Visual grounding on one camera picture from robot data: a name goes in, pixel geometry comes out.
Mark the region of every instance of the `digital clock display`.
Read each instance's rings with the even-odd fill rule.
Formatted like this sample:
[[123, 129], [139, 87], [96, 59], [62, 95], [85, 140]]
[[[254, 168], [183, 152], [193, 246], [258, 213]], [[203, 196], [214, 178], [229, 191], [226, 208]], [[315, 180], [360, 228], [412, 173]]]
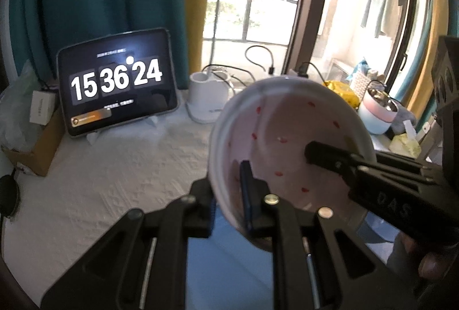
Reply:
[[177, 107], [165, 29], [66, 47], [57, 55], [57, 67], [66, 127], [72, 136]]

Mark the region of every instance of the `clock digit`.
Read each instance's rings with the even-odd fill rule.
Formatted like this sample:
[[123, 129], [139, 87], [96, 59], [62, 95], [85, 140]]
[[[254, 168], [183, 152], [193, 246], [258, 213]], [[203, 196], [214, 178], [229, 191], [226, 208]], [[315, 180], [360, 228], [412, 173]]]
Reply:
[[100, 78], [104, 78], [104, 84], [108, 84], [108, 86], [100, 84], [100, 88], [104, 93], [112, 92], [115, 89], [113, 71], [110, 68], [104, 68], [102, 71], [100, 71]]
[[115, 79], [115, 85], [117, 88], [120, 90], [123, 90], [128, 87], [129, 85], [129, 77], [127, 73], [125, 73], [128, 70], [128, 68], [125, 65], [119, 65], [115, 68], [114, 72], [114, 79]]
[[84, 87], [84, 94], [88, 98], [92, 98], [94, 95], [97, 94], [97, 84], [96, 81], [90, 80], [90, 78], [95, 77], [96, 74], [94, 72], [86, 73], [83, 75], [83, 87]]
[[135, 77], [135, 80], [134, 80], [134, 85], [135, 86], [143, 85], [143, 84], [148, 83], [148, 79], [142, 78], [143, 75], [145, 74], [145, 70], [146, 70], [145, 63], [142, 62], [142, 61], [138, 61], [138, 62], [135, 62], [134, 65], [132, 66], [132, 70], [137, 70], [139, 68], [141, 70], [140, 70], [139, 74], [137, 75], [137, 77]]
[[154, 78], [156, 82], [159, 82], [161, 81], [161, 77], [162, 72], [159, 70], [158, 59], [152, 59], [146, 73], [146, 78]]
[[71, 86], [75, 88], [75, 92], [77, 93], [77, 100], [83, 99], [83, 97], [81, 96], [80, 78], [78, 76], [72, 79]]

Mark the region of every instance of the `white basket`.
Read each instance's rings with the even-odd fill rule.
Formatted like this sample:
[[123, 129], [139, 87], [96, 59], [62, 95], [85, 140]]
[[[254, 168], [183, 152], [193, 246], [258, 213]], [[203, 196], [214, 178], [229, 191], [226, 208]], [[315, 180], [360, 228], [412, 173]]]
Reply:
[[380, 85], [379, 82], [371, 82], [371, 79], [365, 76], [362, 72], [354, 73], [352, 78], [350, 88], [354, 91], [355, 95], [359, 97], [359, 100], [362, 101], [363, 96], [365, 95], [365, 90], [368, 88], [376, 88]]

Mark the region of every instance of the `yellow curtain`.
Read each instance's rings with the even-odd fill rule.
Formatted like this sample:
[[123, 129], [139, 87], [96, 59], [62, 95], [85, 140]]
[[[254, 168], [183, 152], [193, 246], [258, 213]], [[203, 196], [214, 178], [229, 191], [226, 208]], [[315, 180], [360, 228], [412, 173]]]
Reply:
[[185, 0], [188, 64], [190, 73], [201, 70], [206, 6], [207, 0]]
[[432, 65], [437, 52], [438, 38], [448, 33], [448, 0], [433, 0], [432, 25], [429, 34], [429, 41], [425, 52], [424, 62], [419, 74], [418, 82], [408, 99], [406, 108], [421, 118], [425, 107], [432, 95]]

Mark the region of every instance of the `white box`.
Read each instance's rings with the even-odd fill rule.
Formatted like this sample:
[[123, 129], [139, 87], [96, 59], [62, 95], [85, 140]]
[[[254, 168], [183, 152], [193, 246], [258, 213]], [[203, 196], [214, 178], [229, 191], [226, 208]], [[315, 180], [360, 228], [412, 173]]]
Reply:
[[48, 91], [34, 91], [30, 106], [30, 122], [47, 125], [51, 120], [56, 107], [56, 93]]

